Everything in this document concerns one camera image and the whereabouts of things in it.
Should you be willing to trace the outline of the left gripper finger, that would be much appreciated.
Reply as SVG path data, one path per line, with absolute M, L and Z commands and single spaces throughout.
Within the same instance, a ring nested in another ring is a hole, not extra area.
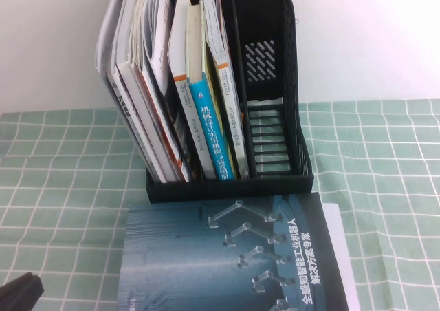
M 43 292 L 40 278 L 17 278 L 1 287 L 1 311 L 31 310 Z
M 39 277 L 30 272 L 1 286 L 1 301 L 37 301 Z

